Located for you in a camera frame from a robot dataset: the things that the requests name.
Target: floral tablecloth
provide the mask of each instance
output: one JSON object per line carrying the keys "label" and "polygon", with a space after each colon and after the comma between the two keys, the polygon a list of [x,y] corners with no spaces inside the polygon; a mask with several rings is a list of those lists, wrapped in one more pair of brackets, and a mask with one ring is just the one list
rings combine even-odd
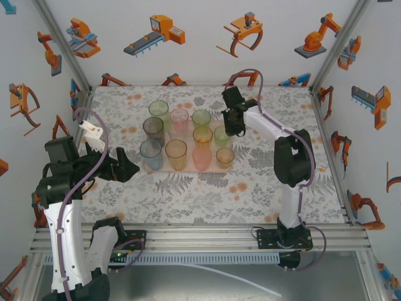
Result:
{"label": "floral tablecloth", "polygon": [[[240,88],[245,98],[256,98],[258,87]],[[221,119],[222,87],[98,87],[91,108],[105,121],[110,154],[125,149],[142,167],[139,146],[145,140],[142,122],[148,105],[165,100],[170,110],[209,110]],[[304,193],[302,216],[307,223],[344,223],[307,88],[265,87],[263,110],[282,123],[309,131],[316,160],[316,177]],[[94,117],[88,119],[98,125]],[[261,133],[248,129],[233,137],[236,154],[226,174],[147,172],[143,168],[126,183],[97,179],[84,196],[82,217],[93,223],[119,216],[125,223],[275,223],[281,203],[281,183],[273,171],[273,146]],[[85,153],[83,143],[80,154]]]}

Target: white wall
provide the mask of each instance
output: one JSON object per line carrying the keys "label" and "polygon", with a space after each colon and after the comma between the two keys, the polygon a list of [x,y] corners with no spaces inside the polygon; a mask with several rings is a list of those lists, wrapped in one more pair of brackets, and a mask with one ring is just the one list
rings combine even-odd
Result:
{"label": "white wall", "polygon": [[[362,36],[357,60],[348,71],[335,66],[323,87],[334,86],[333,113],[326,121],[329,133],[338,130],[352,140],[345,187],[352,193],[371,198],[378,206],[386,228],[369,231],[369,238],[377,258],[401,278],[401,185],[394,184],[386,193],[386,162],[390,163],[390,178],[401,176],[401,2],[373,3],[358,24],[352,38]],[[375,95],[383,85],[392,94],[387,109],[388,120],[380,130],[374,128],[374,116],[369,109],[351,100],[355,85]],[[327,104],[322,105],[325,114]],[[340,154],[338,167],[342,170]],[[373,220],[369,209],[363,209],[358,219],[364,223]]]}
{"label": "white wall", "polygon": [[[0,158],[9,164],[9,171],[0,177],[0,281],[28,254],[34,235],[34,213],[31,193],[36,189],[43,166],[49,162],[44,144],[51,140],[51,131],[60,115],[72,134],[76,127],[71,119],[70,79],[67,63],[62,73],[52,77],[44,58],[44,47],[38,42],[37,31],[48,30],[31,1],[13,1],[17,14],[6,15],[0,10],[2,27],[0,73]],[[56,54],[59,49],[49,43]],[[25,118],[9,107],[8,85],[24,83],[36,94],[41,108],[31,114],[41,125],[24,137],[31,126]],[[30,108],[33,100],[28,98]]]}
{"label": "white wall", "polygon": [[[47,1],[58,25],[70,27],[70,19],[84,21],[98,36],[101,52],[91,58],[79,58],[82,69],[92,85],[101,82],[101,75],[112,76],[134,85],[160,85],[167,76],[178,73],[188,84],[220,85],[230,75],[245,68],[259,68],[266,83],[277,85],[291,76],[307,72],[312,79],[319,71],[327,53],[305,59],[294,52],[304,44],[305,37],[320,27],[320,18],[333,13],[342,26],[355,0],[257,0],[245,4],[241,0],[107,0]],[[251,51],[237,45],[235,58],[216,45],[229,49],[232,33],[224,25],[243,17],[248,11],[263,23],[264,36],[259,46]],[[123,49],[151,32],[149,17],[164,14],[174,25],[185,31],[186,42],[172,41],[145,50],[138,57]],[[335,41],[328,30],[323,46],[330,50]]]}

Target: pink cup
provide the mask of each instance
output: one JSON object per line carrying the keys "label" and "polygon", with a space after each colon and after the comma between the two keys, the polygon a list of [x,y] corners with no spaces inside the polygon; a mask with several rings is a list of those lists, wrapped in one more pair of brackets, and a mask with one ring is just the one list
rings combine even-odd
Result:
{"label": "pink cup", "polygon": [[176,134],[183,134],[187,131],[189,114],[184,108],[175,108],[170,113],[170,121]]}
{"label": "pink cup", "polygon": [[212,152],[204,147],[197,147],[192,152],[192,159],[198,171],[205,171],[209,168],[212,160]]}

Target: blue cup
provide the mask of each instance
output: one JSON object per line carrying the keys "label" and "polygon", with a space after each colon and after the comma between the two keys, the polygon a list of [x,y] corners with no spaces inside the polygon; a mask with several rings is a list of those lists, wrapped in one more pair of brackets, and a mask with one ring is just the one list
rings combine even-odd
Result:
{"label": "blue cup", "polygon": [[139,151],[153,171],[158,171],[163,167],[162,144],[158,140],[148,139],[143,141]]}

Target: plastic cup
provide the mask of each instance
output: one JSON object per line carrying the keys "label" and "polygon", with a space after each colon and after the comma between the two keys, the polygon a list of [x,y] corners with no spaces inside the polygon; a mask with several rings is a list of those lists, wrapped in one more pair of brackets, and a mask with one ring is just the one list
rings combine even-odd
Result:
{"label": "plastic cup", "polygon": [[212,152],[209,149],[197,147],[192,152],[192,159],[198,171],[205,171],[211,164]]}
{"label": "plastic cup", "polygon": [[187,131],[189,113],[184,108],[175,108],[170,113],[171,128],[177,134],[182,134]]}
{"label": "plastic cup", "polygon": [[219,147],[224,147],[228,145],[230,141],[230,136],[226,134],[226,128],[223,125],[216,127],[214,129],[213,136],[214,136],[214,142]]}
{"label": "plastic cup", "polygon": [[156,100],[149,105],[149,113],[151,116],[158,117],[164,123],[170,121],[169,105],[164,100]]}
{"label": "plastic cup", "polygon": [[156,139],[164,146],[164,123],[158,117],[149,117],[142,124],[148,139]]}
{"label": "plastic cup", "polygon": [[207,110],[196,110],[192,114],[192,122],[194,127],[206,126],[208,127],[212,120],[212,115]]}
{"label": "plastic cup", "polygon": [[162,145],[158,140],[149,139],[143,141],[139,151],[152,170],[158,171],[163,167]]}
{"label": "plastic cup", "polygon": [[195,140],[196,147],[207,147],[211,146],[213,132],[208,127],[197,127],[192,134]]}
{"label": "plastic cup", "polygon": [[165,145],[165,153],[176,171],[183,170],[187,165],[187,144],[179,139],[170,140]]}
{"label": "plastic cup", "polygon": [[228,169],[232,166],[234,152],[228,147],[222,147],[216,152],[217,166],[220,169]]}

